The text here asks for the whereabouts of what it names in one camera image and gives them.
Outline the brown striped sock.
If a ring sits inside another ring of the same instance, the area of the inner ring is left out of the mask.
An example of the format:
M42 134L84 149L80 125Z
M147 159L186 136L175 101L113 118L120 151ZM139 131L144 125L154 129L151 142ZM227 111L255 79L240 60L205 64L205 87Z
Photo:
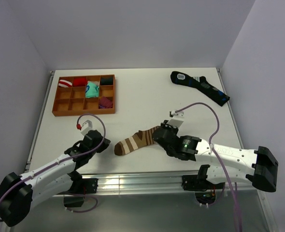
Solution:
M114 154L117 156L124 156L140 148L154 145L155 141L152 139L152 135L155 130L159 128L160 126L155 126L148 130L139 130L132 136L119 141L114 146Z

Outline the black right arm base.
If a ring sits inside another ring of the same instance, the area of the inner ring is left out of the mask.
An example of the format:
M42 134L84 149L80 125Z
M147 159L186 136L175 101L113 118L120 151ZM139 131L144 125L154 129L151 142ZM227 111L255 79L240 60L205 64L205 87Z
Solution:
M200 207L209 208L217 200L216 190L221 189L219 198L223 196L225 183L213 184L207 180L210 165L202 165L198 174L183 175L181 187L184 191L194 191L196 201Z

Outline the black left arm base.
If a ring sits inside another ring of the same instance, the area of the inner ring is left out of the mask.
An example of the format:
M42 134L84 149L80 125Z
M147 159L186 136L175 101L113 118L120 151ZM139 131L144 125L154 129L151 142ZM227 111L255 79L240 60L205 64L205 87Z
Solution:
M66 182L59 194L63 195L65 210L72 213L86 213L97 208L99 201L93 195L97 193L97 178L83 178L77 171L73 171L62 177L66 177ZM87 200L94 201L94 205L91 208L85 210L76 209L82 207Z

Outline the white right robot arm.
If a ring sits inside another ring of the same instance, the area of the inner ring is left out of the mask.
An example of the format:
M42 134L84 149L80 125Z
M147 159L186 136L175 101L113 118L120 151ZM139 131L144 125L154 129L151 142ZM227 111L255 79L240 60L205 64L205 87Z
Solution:
M197 174L182 178L182 188L189 191L221 189L225 183L246 183L264 192L275 192L278 161L263 146L258 149L237 149L210 144L199 137L178 137L178 128L167 121L152 134L168 156L200 163Z

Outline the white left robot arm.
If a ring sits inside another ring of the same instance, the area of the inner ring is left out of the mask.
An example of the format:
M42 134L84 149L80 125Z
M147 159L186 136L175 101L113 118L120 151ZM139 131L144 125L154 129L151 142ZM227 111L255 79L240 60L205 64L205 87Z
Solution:
M32 208L59 193L79 197L87 190L95 193L97 186L85 184L78 169L110 143L97 130L90 130L82 140L43 167L20 175L14 172L6 175L0 184L0 222L15 226Z

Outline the purple sock roll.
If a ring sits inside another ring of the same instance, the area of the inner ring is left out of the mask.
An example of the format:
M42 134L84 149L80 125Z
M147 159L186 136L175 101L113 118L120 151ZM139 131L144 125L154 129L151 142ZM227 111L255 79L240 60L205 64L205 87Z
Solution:
M101 97L99 99L99 108L100 109L111 109L113 108L113 102L107 97Z

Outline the teal sock roll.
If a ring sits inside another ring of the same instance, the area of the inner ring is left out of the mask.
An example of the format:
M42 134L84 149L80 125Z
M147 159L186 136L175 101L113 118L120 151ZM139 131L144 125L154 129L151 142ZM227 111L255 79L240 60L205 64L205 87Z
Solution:
M97 98L99 96L99 85L98 83L88 81L85 89L86 98Z

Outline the dark green sock roll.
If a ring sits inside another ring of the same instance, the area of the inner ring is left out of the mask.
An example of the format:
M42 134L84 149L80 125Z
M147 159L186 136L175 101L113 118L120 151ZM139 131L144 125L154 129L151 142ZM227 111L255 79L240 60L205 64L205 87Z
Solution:
M114 84L114 77L101 77L100 79L100 85L101 86L110 86Z

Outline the red white striped sock roll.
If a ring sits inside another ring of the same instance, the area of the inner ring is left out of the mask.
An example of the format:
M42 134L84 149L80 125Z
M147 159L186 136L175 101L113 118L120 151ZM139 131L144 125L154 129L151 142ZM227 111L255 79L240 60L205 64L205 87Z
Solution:
M72 87L72 82L64 79L60 79L58 82L58 87Z

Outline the orange compartment tray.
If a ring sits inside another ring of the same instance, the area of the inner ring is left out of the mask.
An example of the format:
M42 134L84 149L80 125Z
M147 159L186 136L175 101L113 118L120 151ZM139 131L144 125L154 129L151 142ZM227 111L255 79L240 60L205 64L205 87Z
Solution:
M101 77L114 77L114 84L110 86L101 86ZM99 85L99 96L97 98L86 98L84 87L58 87L60 79L73 82L74 78L85 77L87 82L95 82ZM85 76L63 76L57 81L57 89L53 104L52 113L54 116L79 116L85 113L95 115L114 114L115 113L115 96L116 96L116 79L113 74L105 75L85 75ZM99 99L107 97L113 102L113 108L100 109Z

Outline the black blue sock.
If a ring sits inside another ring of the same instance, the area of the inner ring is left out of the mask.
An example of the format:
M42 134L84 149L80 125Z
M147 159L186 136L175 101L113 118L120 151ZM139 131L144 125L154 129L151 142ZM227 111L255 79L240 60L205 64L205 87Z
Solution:
M171 82L176 85L197 89L220 106L223 106L230 100L230 97L223 91L211 85L205 76L191 77L186 73L173 71L170 75L170 78Z

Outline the aluminium mounting rail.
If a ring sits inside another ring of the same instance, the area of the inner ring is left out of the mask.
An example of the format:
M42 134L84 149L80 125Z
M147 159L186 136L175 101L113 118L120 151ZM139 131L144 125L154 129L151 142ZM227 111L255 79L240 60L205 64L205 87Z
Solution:
M155 172L120 175L83 174L82 177L98 179L97 193L94 195L135 195L182 192L182 176L192 174L198 174L198 172ZM48 176L47 173L35 177L24 173L18 179L21 183L16 186L16 189L30 190L32 200L39 200L40 202L46 198L59 195L66 182L66 177Z

